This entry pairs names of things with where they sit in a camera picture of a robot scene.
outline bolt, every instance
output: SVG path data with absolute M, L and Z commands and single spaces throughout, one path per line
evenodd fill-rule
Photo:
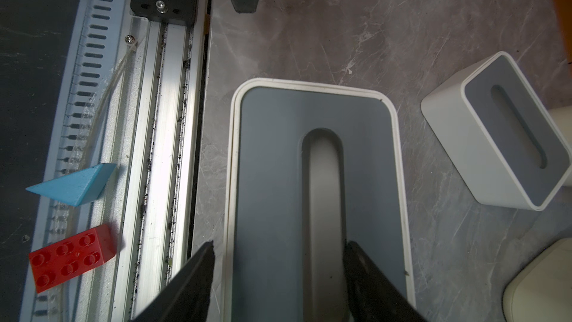
M 157 0 L 157 2 L 155 3 L 155 6 L 157 7 L 157 11 L 160 12 L 161 14 L 164 14 L 167 12 L 167 5 L 165 4 L 164 1 Z

